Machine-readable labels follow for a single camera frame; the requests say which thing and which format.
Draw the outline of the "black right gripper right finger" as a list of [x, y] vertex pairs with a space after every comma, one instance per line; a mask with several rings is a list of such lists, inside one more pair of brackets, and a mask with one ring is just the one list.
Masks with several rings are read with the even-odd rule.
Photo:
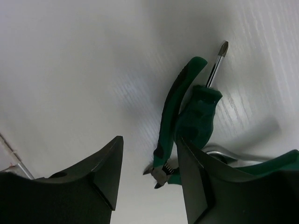
[[299, 221], [299, 162], [279, 167], [231, 167], [178, 140], [178, 163], [190, 224], [296, 224]]

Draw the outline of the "green handled cutting pliers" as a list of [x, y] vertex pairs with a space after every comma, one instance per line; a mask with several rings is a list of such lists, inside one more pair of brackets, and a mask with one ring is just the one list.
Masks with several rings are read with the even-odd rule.
[[[184, 95], [197, 75], [207, 65], [207, 61], [199, 56], [193, 57], [181, 70], [172, 84], [166, 97], [161, 117], [157, 147], [153, 152], [153, 163], [144, 171], [144, 175], [151, 174], [156, 180], [155, 188], [159, 189], [167, 184], [181, 185], [179, 168], [172, 168], [168, 163], [174, 142], [176, 122], [181, 109]], [[297, 165], [295, 156], [297, 151], [292, 150], [275, 159], [266, 162], [257, 162], [257, 165], [242, 167], [241, 170], [254, 175], [267, 174], [280, 168], [294, 168]]]

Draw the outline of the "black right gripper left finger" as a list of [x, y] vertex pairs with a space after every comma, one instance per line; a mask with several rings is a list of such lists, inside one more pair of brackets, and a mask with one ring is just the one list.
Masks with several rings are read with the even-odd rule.
[[116, 208], [123, 137], [48, 178], [0, 174], [3, 224], [108, 224]]

